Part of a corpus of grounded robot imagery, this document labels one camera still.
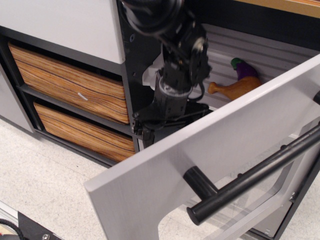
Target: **cabinet shelf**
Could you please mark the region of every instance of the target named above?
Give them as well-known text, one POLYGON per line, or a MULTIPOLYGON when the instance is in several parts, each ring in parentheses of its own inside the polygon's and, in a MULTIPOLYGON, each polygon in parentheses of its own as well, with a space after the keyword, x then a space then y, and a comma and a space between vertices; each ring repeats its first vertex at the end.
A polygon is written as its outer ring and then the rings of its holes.
POLYGON ((47 101, 47 102, 49 102, 51 104, 54 104, 56 106, 59 106, 59 107, 64 108, 66 110, 69 110, 69 111, 71 111, 71 112, 73 112, 75 114, 81 115, 81 116, 83 116, 85 118, 88 118, 88 119, 94 121, 94 122, 97 122, 97 123, 102 124, 104 126, 107 126, 107 127, 112 128, 112 129, 115 129, 115 130, 117 130, 117 131, 119 131, 119 132, 121 132, 123 134, 129 135, 129 136, 131 136, 133 138, 138 138, 137 135, 135 135, 135 134, 133 134, 131 132, 131 127, 130 127, 129 124, 122 125, 122 124, 107 120, 105 118, 99 117, 99 116, 94 115, 92 113, 89 113, 87 111, 81 110, 81 109, 79 109, 77 107, 71 106, 71 105, 69 105, 69 104, 67 104, 65 102, 59 101, 59 100, 57 100, 57 99, 55 99, 53 97, 47 96, 47 95, 45 95, 43 93, 40 93, 40 92, 38 92, 36 90, 33 90, 32 88, 30 88, 26 84, 23 84, 22 86, 17 86, 17 88, 19 90, 21 90, 22 92, 24 92, 24 93, 27 93, 27 94, 30 94, 30 95, 32 95, 34 97, 39 98, 39 99, 45 100, 45 101, 47 101))

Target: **screw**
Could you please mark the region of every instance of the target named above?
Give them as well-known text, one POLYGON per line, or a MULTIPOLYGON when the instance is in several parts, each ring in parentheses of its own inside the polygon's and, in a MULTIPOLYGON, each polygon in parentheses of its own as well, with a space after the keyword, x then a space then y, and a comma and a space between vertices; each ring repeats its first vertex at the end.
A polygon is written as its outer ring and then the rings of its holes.
POLYGON ((42 236, 42 240, 49 240, 50 239, 50 235, 49 234, 45 234, 42 236))
POLYGON ((296 192, 293 192, 293 193, 291 194, 292 196, 290 197, 290 199, 289 199, 289 200, 294 199, 295 194, 296 194, 296 192))
POLYGON ((132 33, 130 36, 130 43, 132 43, 136 38, 136 34, 132 33))

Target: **open cabinet door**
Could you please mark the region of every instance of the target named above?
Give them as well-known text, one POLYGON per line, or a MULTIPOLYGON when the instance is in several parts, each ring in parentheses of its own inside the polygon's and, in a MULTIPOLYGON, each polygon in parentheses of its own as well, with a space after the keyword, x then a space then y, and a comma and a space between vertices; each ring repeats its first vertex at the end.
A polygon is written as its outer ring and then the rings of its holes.
MULTIPOLYGON (((197 166, 216 186, 226 176, 236 179, 317 124, 319 91, 320 55, 86 182, 108 240, 158 240, 158 224, 168 213, 198 201, 183 178, 187 170, 197 166)), ((208 239, 236 239, 290 204, 318 153, 315 144, 282 166, 269 189, 208 239)))

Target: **cable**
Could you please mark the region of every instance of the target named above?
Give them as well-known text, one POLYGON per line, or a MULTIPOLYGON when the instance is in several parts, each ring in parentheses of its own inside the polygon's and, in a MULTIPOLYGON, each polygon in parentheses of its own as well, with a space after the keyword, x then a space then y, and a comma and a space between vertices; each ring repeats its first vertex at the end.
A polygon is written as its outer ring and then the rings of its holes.
POLYGON ((20 228, 18 228, 15 224, 13 224, 12 222, 2 219, 0 218, 0 224, 2 225, 7 225, 10 228, 12 228, 19 236, 20 240, 26 240, 24 237, 24 234, 22 233, 22 231, 20 230, 20 228))

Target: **drawer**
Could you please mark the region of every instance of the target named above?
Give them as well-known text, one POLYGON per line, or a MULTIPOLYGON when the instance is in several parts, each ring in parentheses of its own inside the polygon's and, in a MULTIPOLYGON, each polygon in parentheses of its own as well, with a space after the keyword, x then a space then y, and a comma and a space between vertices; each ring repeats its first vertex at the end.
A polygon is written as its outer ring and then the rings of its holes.
POLYGON ((34 90, 99 117, 128 124, 122 82, 9 43, 24 82, 34 90))
POLYGON ((34 103, 45 130, 59 138, 121 162, 135 154, 132 138, 34 103))

